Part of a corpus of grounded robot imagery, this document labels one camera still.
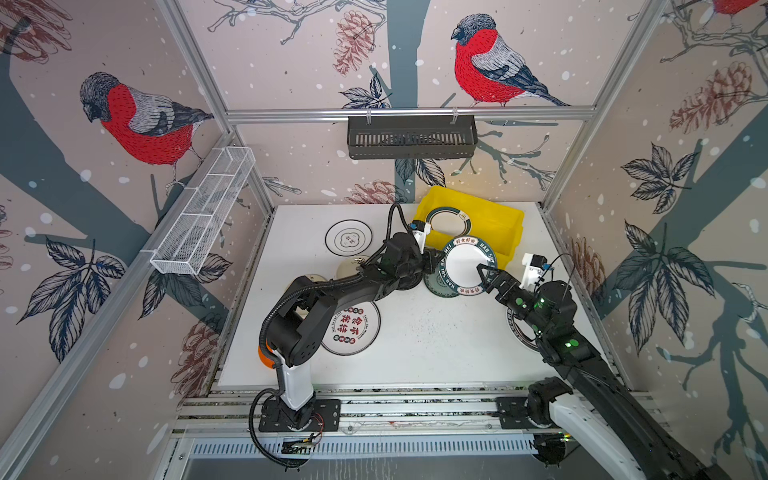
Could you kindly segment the white plate green lettered rim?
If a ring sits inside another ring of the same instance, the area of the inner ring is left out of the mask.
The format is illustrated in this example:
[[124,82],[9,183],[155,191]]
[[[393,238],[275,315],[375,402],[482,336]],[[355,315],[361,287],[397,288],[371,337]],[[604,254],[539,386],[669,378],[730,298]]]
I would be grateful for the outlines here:
[[445,285],[462,296],[483,293],[483,277],[477,267],[497,266],[491,247],[477,237],[460,236],[449,241],[443,252],[445,256],[439,265],[439,273]]

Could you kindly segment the white plate green band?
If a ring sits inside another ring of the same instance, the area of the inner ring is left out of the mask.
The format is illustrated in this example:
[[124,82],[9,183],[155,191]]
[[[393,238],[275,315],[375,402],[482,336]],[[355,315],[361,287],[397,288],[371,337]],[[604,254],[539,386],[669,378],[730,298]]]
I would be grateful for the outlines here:
[[431,230],[450,238],[468,235],[471,232],[472,222],[468,214],[460,209],[443,206],[430,211],[426,217]]

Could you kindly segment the white plate green red rim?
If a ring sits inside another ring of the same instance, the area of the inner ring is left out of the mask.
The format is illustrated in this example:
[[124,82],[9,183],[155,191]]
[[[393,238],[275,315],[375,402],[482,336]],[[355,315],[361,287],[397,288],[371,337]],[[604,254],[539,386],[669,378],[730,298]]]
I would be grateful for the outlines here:
[[507,318],[508,326],[510,327],[510,330],[512,331],[513,335],[517,338],[517,340],[529,350],[537,352],[538,348],[536,345],[535,338],[525,334],[525,332],[522,330],[520,326],[521,320],[515,316],[514,312],[511,309],[507,309],[506,318]]

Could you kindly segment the white plate red green characters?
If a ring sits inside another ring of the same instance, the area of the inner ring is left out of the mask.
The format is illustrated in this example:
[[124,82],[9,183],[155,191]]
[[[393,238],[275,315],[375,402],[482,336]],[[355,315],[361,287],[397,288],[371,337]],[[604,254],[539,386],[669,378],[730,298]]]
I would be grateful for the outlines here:
[[337,312],[323,337],[322,346],[338,356],[352,356],[370,347],[381,328],[375,302],[361,302]]

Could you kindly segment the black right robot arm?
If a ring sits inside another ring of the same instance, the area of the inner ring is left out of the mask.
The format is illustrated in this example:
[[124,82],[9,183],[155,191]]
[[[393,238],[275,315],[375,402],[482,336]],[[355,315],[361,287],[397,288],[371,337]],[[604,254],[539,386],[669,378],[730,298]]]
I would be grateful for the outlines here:
[[704,465],[617,380],[599,351],[574,325],[571,287],[549,281],[529,291],[508,272],[480,264],[485,292],[535,333],[542,360],[556,376],[532,384],[527,411],[536,425],[570,434],[615,479],[725,479]]

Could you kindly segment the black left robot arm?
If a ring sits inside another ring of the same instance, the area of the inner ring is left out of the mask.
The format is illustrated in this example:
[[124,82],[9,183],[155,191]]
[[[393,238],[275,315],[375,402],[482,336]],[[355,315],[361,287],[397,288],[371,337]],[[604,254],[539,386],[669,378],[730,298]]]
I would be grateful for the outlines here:
[[278,388],[268,395],[278,420],[292,429],[312,420],[316,394],[308,362],[337,313],[414,288],[437,270],[444,257],[440,250],[421,246],[415,233],[398,232],[351,276],[324,282],[296,278],[269,311],[259,333],[259,351],[274,363],[277,374]]

